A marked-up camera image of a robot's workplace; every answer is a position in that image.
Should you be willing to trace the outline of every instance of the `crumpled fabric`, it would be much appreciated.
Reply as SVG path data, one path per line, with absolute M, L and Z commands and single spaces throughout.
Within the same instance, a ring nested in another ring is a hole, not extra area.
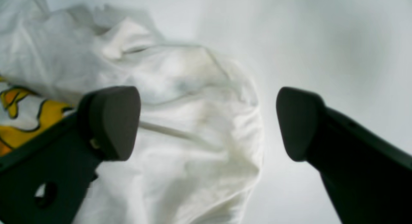
M 126 162 L 97 168 L 75 224 L 235 224 L 262 167 L 262 122 L 242 67 L 165 41 L 112 7 L 50 12 L 0 0 L 0 74 L 78 105 L 90 91 L 136 86 L 142 110 Z

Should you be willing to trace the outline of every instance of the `white surface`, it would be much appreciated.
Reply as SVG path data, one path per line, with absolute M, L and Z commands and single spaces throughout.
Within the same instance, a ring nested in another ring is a hole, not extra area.
M 411 0 L 48 0 L 145 9 L 167 38 L 249 65 L 266 128 L 265 167 L 243 224 L 339 223 L 318 173 L 291 162 L 278 129 L 281 86 L 326 103 L 412 153 Z
M 236 61 L 167 44 L 119 10 L 50 14 L 44 0 L 0 0 L 0 42 L 0 75 L 46 98 L 76 106 L 97 89 L 139 90 L 134 150 L 99 165 L 74 224 L 239 223 L 262 167 L 263 130 Z M 40 102 L 25 97 L 19 118 L 0 116 L 0 125 L 37 123 Z

